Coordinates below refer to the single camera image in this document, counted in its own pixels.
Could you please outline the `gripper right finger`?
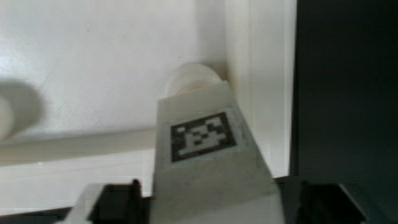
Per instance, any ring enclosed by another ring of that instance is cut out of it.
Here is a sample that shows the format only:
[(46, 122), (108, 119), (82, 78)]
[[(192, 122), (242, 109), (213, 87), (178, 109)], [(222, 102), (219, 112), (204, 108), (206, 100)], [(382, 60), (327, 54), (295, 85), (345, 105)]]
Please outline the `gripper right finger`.
[(277, 178), (286, 224), (380, 224), (380, 210), (357, 185)]

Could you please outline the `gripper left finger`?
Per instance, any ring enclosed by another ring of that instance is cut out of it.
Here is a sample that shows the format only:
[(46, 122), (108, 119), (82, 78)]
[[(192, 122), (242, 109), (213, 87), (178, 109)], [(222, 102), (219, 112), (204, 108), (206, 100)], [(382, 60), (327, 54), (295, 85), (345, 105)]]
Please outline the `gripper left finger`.
[(142, 202), (139, 180), (128, 185), (107, 184), (87, 220), (92, 224), (142, 224)]

